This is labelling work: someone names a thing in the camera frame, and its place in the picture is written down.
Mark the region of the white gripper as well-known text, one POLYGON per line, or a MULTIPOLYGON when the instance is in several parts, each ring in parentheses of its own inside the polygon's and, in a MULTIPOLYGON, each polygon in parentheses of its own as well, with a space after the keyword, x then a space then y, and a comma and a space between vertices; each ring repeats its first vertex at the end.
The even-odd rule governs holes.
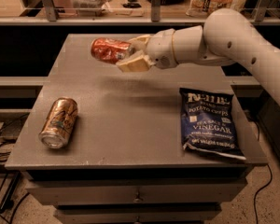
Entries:
POLYGON ((177 67, 173 51, 174 29, 163 30, 154 35, 140 35, 128 40, 137 51, 116 63, 122 72, 146 72, 154 64, 160 69, 177 67))

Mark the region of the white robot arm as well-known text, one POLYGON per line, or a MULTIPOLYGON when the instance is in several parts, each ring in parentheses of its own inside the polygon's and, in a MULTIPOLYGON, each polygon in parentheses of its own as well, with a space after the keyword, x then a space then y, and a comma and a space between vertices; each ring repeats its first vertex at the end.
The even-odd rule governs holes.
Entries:
POLYGON ((182 63, 239 63, 280 106, 280 49, 235 10, 219 9, 209 15, 203 26, 163 30, 129 42, 135 53, 116 63, 123 72, 147 71, 152 66, 175 68, 182 63))

